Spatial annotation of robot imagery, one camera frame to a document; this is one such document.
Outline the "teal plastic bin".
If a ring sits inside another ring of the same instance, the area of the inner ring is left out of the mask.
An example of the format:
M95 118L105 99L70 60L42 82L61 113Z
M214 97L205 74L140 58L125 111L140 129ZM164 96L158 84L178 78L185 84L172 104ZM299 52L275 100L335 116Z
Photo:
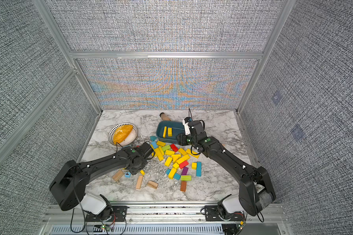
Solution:
M177 121L161 121L156 129L156 136L165 143L178 144L177 135L184 134L184 126Z

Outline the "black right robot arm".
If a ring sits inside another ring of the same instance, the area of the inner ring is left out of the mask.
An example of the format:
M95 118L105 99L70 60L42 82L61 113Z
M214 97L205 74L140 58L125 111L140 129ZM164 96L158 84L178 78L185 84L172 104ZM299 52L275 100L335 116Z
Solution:
M217 210L222 219L228 220L240 212L257 216L276 200L274 187L265 168L247 164L227 150L215 137L209 137L205 132L204 121L187 117L182 124L185 133L176 136L178 144L191 146L199 154L218 163L239 185L237 195L229 195L218 202Z

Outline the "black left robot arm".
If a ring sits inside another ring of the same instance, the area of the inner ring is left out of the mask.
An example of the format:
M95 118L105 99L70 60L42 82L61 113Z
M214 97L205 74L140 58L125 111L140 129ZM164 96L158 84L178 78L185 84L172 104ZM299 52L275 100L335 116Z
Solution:
M122 168L135 175L147 165L153 153L150 144L143 143L139 147L124 147L114 154L89 162L68 161L51 182L50 192L62 211L71 210L83 200L90 182Z

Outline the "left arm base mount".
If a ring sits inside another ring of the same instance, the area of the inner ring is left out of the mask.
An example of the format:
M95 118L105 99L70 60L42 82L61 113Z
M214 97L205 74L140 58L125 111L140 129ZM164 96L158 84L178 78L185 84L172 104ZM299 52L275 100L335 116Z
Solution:
M124 222L127 214L127 206L111 206L105 208L100 214L87 214L87 222Z

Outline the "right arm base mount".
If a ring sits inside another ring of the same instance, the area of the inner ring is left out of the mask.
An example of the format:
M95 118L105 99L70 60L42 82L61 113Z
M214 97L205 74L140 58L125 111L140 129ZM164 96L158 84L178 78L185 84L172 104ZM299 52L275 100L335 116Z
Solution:
M228 213L221 206L205 206L201 210L206 221L245 221L246 216L242 212Z

